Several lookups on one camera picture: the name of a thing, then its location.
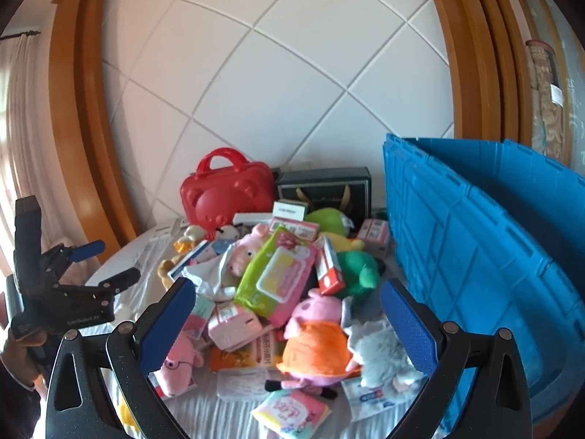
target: black gift box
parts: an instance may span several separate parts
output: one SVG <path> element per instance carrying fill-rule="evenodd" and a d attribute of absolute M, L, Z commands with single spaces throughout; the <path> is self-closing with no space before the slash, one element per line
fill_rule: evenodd
<path fill-rule="evenodd" d="M 356 229 L 371 217 L 371 176 L 366 167 L 286 171 L 276 187 L 279 198 L 308 201 L 311 211 L 341 209 Z"/>

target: lime green plush toy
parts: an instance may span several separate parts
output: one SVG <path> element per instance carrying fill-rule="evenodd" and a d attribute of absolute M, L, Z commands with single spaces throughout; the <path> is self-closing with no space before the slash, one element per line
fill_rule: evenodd
<path fill-rule="evenodd" d="M 353 225 L 351 220 L 335 208 L 321 208 L 305 216 L 305 221 L 317 223 L 321 232 L 328 232 L 347 237 Z"/>
<path fill-rule="evenodd" d="M 347 251 L 337 254 L 337 260 L 345 280 L 345 288 L 336 296 L 340 299 L 353 296 L 359 301 L 367 297 L 380 282 L 378 264 L 364 251 Z"/>

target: blue storage bin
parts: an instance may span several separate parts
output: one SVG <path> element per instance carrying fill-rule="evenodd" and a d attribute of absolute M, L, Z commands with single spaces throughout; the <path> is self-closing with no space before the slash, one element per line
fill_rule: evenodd
<path fill-rule="evenodd" d="M 570 170 L 511 142 L 412 142 L 437 157 L 391 134 L 384 143 L 388 215 L 408 288 L 441 321 L 453 320 L 474 333 L 493 334 L 499 327 L 513 331 L 537 423 L 585 379 L 585 307 L 556 258 L 535 240 L 569 224 L 561 216 L 546 216 L 553 211 L 545 207 L 547 200 L 531 199 L 536 193 L 548 196 L 548 203 L 557 201 L 565 213 L 581 206 L 576 219 L 583 222 L 585 196 L 574 198 L 572 205 L 566 198 L 553 199 L 564 191 L 558 181 L 552 189 L 546 177 L 556 173 L 555 180 L 575 181 L 581 188 L 571 185 L 570 196 L 585 191 L 585 184 Z M 539 181 L 552 193 L 538 188 Z M 572 228 L 579 230 L 578 222 Z M 565 236 L 566 244 L 577 234 Z M 579 240 L 568 253 L 554 246 L 554 253 L 563 266 L 578 265 L 582 244 Z M 472 378 L 471 371 L 461 378 L 444 418 L 447 429 L 461 411 Z"/>

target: white curtain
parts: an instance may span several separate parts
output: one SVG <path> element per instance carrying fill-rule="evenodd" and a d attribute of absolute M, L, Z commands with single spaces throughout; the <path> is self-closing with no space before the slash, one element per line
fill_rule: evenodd
<path fill-rule="evenodd" d="M 47 183 L 34 109 L 38 36 L 0 40 L 0 247 L 14 270 L 14 203 L 36 195 L 43 212 L 42 250 L 63 237 Z"/>

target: metal bolt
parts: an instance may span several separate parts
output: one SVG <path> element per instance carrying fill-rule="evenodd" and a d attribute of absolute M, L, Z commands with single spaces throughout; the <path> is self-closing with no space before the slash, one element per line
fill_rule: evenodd
<path fill-rule="evenodd" d="M 77 338 L 77 330 L 67 330 L 65 332 L 65 340 L 75 340 Z"/>
<path fill-rule="evenodd" d="M 456 334 L 459 331 L 459 326 L 455 322 L 445 322 L 443 330 L 449 334 Z"/>
<path fill-rule="evenodd" d="M 134 323 L 132 322 L 122 322 L 118 325 L 118 331 L 121 334 L 129 334 L 134 328 Z"/>
<path fill-rule="evenodd" d="M 512 339 L 512 333 L 507 328 L 500 328 L 498 333 L 504 340 Z"/>

